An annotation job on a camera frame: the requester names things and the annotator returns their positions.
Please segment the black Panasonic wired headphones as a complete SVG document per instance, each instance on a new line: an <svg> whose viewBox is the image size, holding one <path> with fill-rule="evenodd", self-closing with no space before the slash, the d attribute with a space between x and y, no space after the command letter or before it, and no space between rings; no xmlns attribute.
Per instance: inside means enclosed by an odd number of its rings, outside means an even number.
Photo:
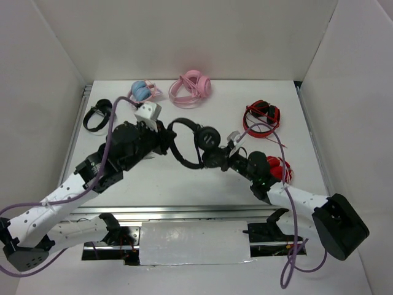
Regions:
<svg viewBox="0 0 393 295"><path fill-rule="evenodd" d="M221 168L227 159L227 148L219 147L221 136L210 126L203 127L187 118L177 118L168 125L168 131L173 130L174 124L182 124L193 132L193 141L196 149L198 163L192 163L183 158L176 143L170 144L170 150L175 159L184 167L199 170L204 168Z"/></svg>

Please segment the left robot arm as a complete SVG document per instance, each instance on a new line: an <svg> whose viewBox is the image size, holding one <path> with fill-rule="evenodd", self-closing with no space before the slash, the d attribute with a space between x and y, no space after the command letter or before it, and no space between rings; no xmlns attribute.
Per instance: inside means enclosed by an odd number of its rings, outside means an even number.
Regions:
<svg viewBox="0 0 393 295"><path fill-rule="evenodd" d="M74 173L39 203L12 219L1 219L1 241L8 262L20 273L33 270L50 254L85 242L113 245L129 231L111 213L101 213L84 221L65 224L79 206L97 197L123 179L145 156L165 155L176 133L157 121L157 130L144 122L124 122L107 136L106 142Z"/></svg>

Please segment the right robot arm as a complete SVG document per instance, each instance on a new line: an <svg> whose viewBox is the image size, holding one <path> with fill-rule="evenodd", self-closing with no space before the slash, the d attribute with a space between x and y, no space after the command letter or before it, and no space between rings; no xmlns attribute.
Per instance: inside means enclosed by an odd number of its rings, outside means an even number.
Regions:
<svg viewBox="0 0 393 295"><path fill-rule="evenodd" d="M251 182L250 190L257 199L309 223L304 225L303 238L315 236L324 249L344 261L370 235L370 231L347 198L312 194L291 185L284 186L270 172L264 153L255 151L247 158L234 148L225 147L222 171L233 169Z"/></svg>

